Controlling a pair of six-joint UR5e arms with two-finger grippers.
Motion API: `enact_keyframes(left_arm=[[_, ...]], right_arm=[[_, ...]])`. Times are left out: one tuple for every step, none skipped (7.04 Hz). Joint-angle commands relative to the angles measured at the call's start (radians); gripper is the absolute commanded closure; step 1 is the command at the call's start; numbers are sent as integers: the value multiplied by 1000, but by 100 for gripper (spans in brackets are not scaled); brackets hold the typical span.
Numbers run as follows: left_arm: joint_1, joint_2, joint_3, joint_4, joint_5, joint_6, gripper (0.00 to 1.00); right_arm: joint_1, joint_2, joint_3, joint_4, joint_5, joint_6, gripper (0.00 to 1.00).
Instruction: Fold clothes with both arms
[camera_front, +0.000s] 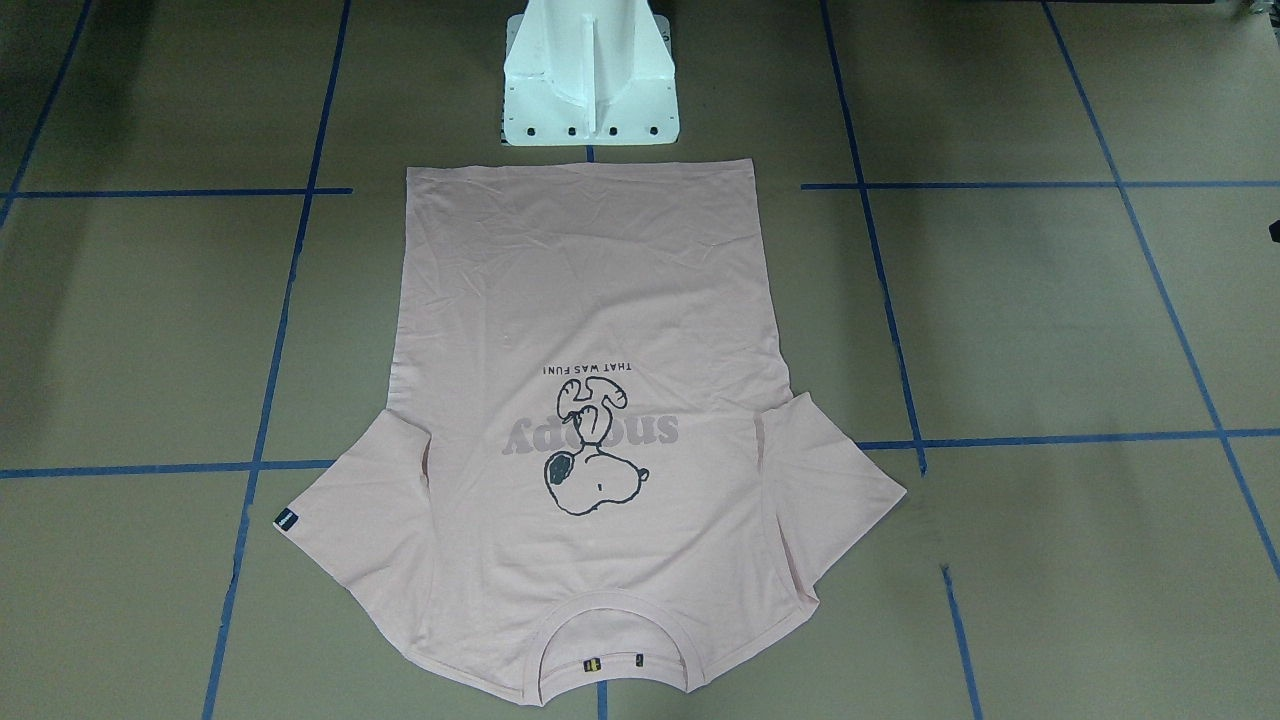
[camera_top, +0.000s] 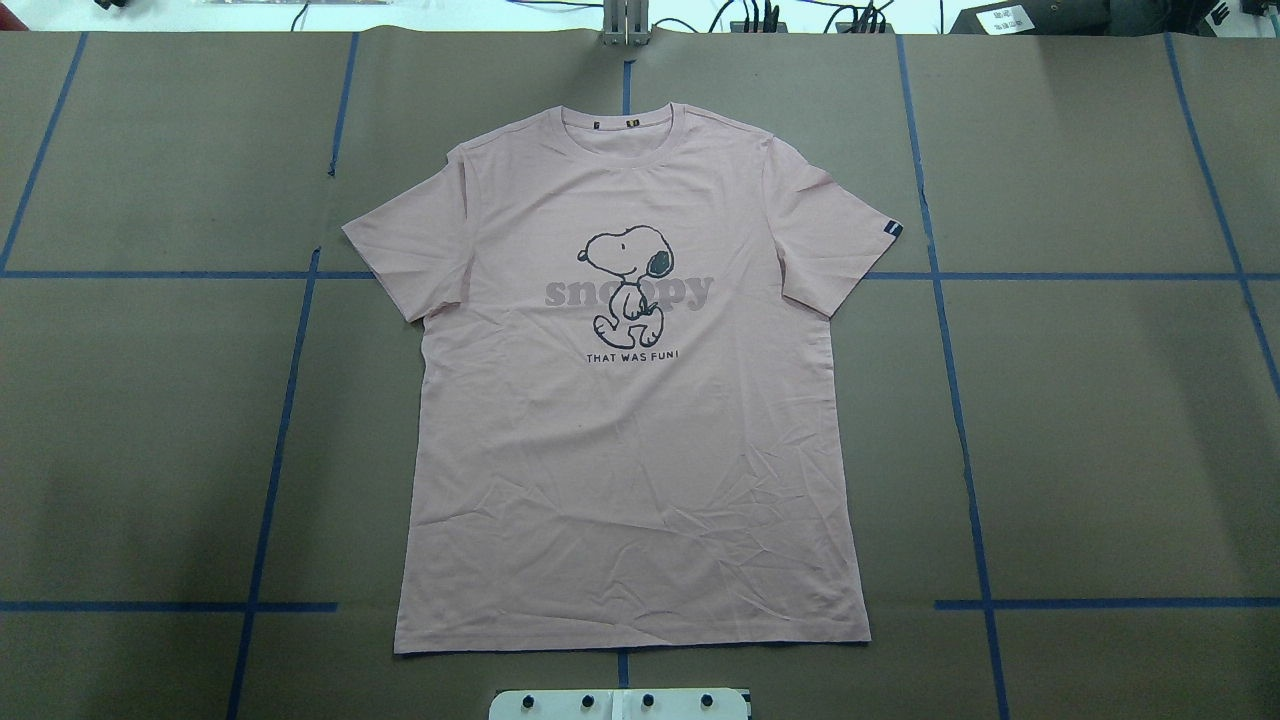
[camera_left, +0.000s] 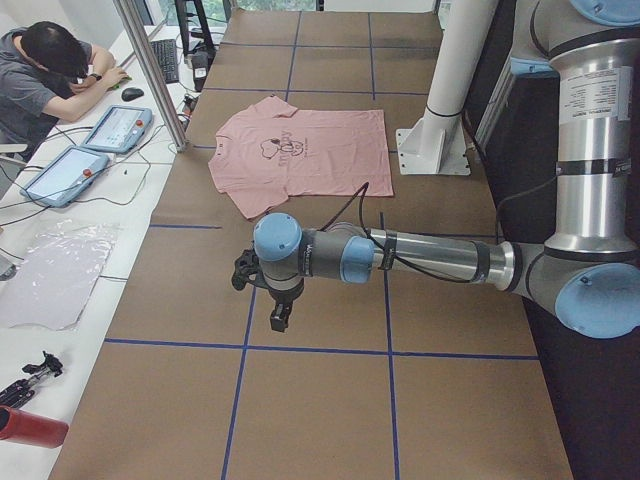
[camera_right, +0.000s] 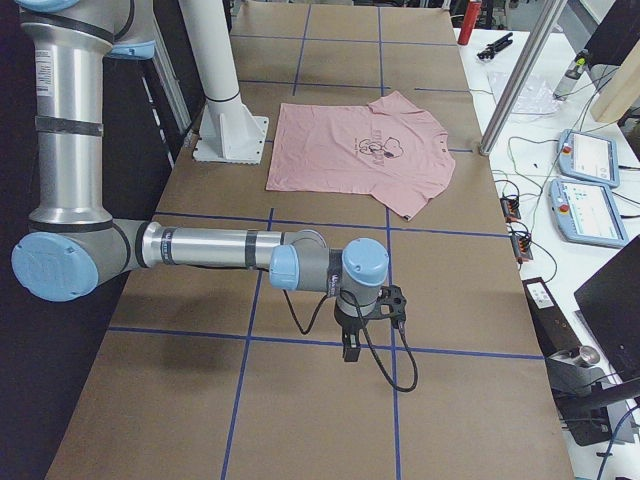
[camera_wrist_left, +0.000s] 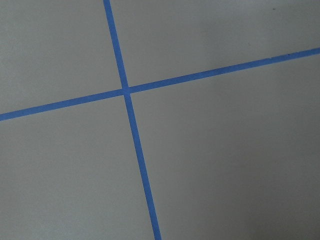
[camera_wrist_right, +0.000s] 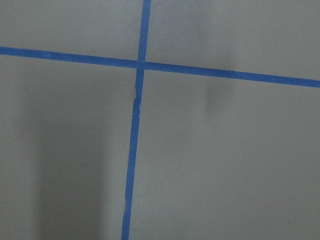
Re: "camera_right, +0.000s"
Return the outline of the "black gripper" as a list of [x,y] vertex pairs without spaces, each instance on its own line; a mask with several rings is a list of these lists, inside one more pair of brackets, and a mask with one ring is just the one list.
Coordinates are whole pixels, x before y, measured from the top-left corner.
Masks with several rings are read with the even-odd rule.
[[342,329],[343,360],[358,360],[361,352],[359,335],[368,320],[358,315],[356,308],[342,299],[335,303],[334,318]]

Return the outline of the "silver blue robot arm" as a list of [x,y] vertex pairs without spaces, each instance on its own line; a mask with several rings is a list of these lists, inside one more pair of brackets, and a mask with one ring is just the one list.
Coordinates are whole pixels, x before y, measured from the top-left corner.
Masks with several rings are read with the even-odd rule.
[[369,341],[370,321],[399,322],[404,302],[386,285],[389,258],[375,240],[332,249],[313,230],[174,228],[114,218],[102,204],[103,61],[154,56],[153,5],[23,1],[19,8],[35,46],[40,203],[11,263],[33,295],[72,301],[158,264],[262,270],[276,289],[334,300],[347,362]]

